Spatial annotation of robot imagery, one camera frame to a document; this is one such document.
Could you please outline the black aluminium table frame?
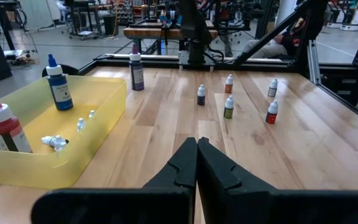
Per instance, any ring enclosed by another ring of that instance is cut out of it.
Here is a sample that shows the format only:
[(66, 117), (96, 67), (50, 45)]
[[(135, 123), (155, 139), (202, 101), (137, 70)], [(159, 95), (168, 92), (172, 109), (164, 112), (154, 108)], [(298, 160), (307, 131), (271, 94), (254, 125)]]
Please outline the black aluminium table frame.
[[(217, 61), (208, 52), (196, 51), (198, 62), (191, 62), (191, 49), (184, 50), (179, 57), (166, 58), (159, 55), (145, 55), (142, 58), (147, 68), (184, 68), (185, 70), (233, 70), (251, 72), (289, 72), (299, 73), (320, 86), (329, 95), (358, 115), (358, 53), (353, 64), (320, 63), (316, 46), (316, 37), (323, 26), (323, 14), (328, 0), (304, 0), (278, 27), (264, 35), (250, 50), (234, 59)], [(252, 59), (275, 35), (295, 22), (300, 16), (306, 16), (305, 30), (300, 45), (291, 60)]]

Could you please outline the small dark green dropper bottle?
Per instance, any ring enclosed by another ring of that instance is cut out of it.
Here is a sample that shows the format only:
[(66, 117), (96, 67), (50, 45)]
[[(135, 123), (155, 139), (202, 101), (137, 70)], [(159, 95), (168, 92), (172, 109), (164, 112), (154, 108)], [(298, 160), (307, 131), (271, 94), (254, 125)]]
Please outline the small dark green dropper bottle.
[(53, 148), (55, 151), (61, 151), (68, 144), (68, 140), (56, 135), (53, 141)]

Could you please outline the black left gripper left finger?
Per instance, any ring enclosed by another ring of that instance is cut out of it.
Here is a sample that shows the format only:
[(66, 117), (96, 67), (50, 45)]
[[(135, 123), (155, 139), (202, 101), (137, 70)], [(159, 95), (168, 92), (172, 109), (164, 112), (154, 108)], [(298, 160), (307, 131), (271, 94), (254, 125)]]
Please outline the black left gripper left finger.
[(193, 224), (197, 142), (187, 138), (143, 187), (58, 189), (33, 205), (32, 224)]

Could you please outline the large blue food colouring bottle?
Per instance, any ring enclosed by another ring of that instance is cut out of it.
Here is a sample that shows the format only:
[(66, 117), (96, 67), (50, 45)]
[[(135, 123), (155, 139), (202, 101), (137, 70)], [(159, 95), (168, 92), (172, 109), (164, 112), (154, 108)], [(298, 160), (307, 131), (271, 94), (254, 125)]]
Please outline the large blue food colouring bottle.
[(67, 78), (63, 75), (62, 66), (56, 62), (52, 54), (48, 55), (46, 72), (56, 109), (65, 111), (73, 108)]

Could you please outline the small dark blue dropper bottle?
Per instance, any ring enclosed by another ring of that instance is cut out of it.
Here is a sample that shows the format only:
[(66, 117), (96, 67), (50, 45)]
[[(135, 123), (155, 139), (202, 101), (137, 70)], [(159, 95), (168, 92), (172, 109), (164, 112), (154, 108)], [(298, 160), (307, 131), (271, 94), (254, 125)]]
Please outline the small dark blue dropper bottle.
[(206, 89), (203, 84), (200, 85), (197, 92), (197, 104), (204, 106), (206, 98)]

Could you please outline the small red dropper bottle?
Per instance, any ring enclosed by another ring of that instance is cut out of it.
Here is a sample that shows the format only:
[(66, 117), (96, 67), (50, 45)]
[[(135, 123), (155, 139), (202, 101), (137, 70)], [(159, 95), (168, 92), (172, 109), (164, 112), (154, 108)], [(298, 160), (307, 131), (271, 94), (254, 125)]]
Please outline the small red dropper bottle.
[(277, 100), (274, 100), (268, 108), (265, 122), (268, 124), (274, 124), (276, 121), (277, 113), (278, 113), (278, 102)]

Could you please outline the small grey dropper bottle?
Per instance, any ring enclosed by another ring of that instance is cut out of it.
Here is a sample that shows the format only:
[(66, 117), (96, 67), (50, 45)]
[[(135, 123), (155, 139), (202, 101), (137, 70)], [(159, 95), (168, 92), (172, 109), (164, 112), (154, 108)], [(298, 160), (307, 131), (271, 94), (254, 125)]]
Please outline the small grey dropper bottle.
[(268, 89), (268, 96), (269, 97), (275, 97), (278, 87), (278, 80), (275, 78), (270, 83), (269, 89)]

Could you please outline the large purple food colouring bottle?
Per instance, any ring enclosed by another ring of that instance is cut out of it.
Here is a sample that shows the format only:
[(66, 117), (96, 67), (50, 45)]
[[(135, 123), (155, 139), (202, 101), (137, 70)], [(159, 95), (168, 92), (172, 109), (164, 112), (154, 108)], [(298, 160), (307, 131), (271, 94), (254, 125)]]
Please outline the large purple food colouring bottle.
[(144, 89), (144, 71), (141, 62), (141, 54), (136, 44), (132, 45), (132, 52), (129, 54), (129, 68), (131, 72), (132, 90), (141, 91)]

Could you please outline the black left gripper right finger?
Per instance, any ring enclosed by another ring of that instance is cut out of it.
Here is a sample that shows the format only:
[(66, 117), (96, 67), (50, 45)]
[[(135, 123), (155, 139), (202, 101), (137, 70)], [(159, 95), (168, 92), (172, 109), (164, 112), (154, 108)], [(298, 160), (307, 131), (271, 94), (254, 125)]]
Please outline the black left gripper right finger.
[(197, 171), (206, 224), (358, 224), (358, 190), (277, 189), (207, 138)]

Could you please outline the large pink food colouring bottle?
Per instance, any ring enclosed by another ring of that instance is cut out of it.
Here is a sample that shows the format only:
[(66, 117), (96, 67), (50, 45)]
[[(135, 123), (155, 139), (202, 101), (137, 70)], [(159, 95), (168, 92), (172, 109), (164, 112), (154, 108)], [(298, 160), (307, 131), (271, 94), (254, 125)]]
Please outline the large pink food colouring bottle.
[(0, 150), (32, 153), (24, 129), (9, 105), (0, 102)]

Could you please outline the wooden workbench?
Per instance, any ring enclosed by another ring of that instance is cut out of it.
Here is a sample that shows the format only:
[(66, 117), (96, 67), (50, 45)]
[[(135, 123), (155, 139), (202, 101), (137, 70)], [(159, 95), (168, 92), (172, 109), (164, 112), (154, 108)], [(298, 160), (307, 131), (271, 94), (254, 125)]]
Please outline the wooden workbench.
[(182, 40), (184, 37), (180, 29), (164, 30), (161, 28), (132, 28), (128, 27), (123, 30), (123, 34), (128, 39), (167, 39)]

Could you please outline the person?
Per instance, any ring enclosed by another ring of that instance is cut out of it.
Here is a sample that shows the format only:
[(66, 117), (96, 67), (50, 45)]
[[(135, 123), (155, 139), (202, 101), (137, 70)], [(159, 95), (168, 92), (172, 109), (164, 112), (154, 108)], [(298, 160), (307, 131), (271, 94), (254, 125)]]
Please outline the person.
[(232, 45), (229, 33), (227, 31), (219, 31), (219, 38), (224, 43), (224, 53), (226, 57), (233, 57)]
[(295, 56), (301, 41), (306, 21), (300, 17), (285, 32), (276, 35), (259, 49), (251, 58), (276, 58), (278, 56)]

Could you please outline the small olive dropper bottle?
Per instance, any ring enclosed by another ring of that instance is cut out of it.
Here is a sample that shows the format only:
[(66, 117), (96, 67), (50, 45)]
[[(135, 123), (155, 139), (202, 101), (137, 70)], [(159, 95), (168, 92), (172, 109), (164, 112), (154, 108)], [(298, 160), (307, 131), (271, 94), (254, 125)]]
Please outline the small olive dropper bottle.
[(231, 119), (233, 114), (233, 109), (234, 109), (234, 98), (232, 95), (229, 95), (229, 97), (225, 102), (224, 118)]

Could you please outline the yellow translucent plastic tray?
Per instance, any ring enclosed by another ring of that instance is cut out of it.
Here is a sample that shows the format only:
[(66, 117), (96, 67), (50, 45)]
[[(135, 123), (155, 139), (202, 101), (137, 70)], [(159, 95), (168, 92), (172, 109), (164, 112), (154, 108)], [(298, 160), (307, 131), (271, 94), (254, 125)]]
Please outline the yellow translucent plastic tray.
[[(46, 78), (0, 99), (18, 117), (32, 149), (32, 153), (0, 151), (0, 184), (41, 189), (73, 185), (125, 111), (125, 79), (69, 76), (67, 80), (74, 107), (66, 111), (56, 109)], [(89, 118), (91, 110), (95, 114)], [(78, 132), (80, 118), (86, 124)], [(61, 151), (41, 140), (56, 135), (68, 140)]]

